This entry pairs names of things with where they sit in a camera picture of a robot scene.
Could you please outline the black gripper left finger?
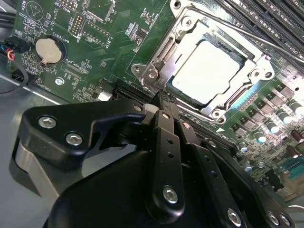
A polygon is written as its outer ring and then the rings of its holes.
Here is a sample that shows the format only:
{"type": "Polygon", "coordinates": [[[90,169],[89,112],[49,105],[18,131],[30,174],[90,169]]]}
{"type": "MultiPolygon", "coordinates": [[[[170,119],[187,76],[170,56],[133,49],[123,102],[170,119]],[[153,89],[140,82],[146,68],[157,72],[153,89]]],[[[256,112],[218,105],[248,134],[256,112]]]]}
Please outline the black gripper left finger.
{"type": "Polygon", "coordinates": [[[150,154],[145,206],[157,222],[175,222],[185,211],[180,138],[170,97],[150,103],[121,99],[33,107],[19,126],[12,158],[52,208],[73,184],[132,152],[150,154]]]}

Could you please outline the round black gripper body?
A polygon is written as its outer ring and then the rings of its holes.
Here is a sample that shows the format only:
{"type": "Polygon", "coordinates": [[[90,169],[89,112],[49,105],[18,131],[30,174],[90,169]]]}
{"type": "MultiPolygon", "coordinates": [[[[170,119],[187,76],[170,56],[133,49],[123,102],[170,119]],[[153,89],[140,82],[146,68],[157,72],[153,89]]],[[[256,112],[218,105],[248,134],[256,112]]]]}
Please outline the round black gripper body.
{"type": "MultiPolygon", "coordinates": [[[[56,200],[48,228],[160,228],[145,206],[150,154],[132,152],[67,188],[56,200]]],[[[172,228],[219,228],[194,170],[182,167],[185,211],[172,228]]]]}

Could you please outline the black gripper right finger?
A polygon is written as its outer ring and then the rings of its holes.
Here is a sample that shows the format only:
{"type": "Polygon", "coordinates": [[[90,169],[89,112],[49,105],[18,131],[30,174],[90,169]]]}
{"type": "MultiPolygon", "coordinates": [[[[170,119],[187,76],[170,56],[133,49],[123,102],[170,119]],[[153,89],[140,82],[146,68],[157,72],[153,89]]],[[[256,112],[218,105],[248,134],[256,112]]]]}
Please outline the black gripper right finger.
{"type": "Polygon", "coordinates": [[[181,139],[182,155],[190,162],[203,208],[212,228],[293,228],[295,223],[248,173],[212,138],[198,139],[170,96],[170,107],[181,139]]]}

